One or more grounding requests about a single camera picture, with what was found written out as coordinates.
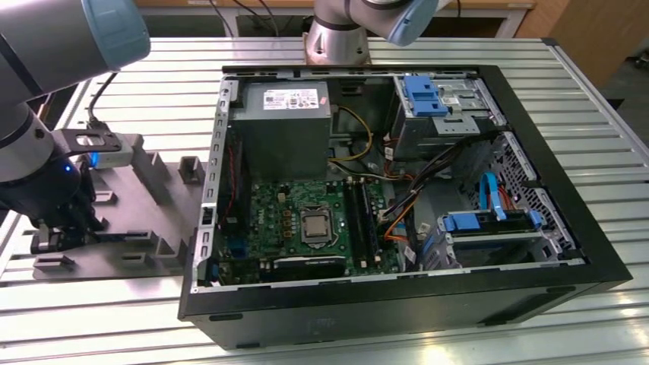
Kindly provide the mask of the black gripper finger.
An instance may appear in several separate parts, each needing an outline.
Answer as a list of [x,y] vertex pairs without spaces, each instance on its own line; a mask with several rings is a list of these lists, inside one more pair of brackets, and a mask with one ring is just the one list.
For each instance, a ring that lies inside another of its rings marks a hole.
[[46,254],[98,243],[98,233],[104,231],[108,222],[103,218],[92,218],[87,225],[66,226],[62,229],[47,226],[43,220],[31,219],[31,223],[36,228],[30,246],[31,254]]

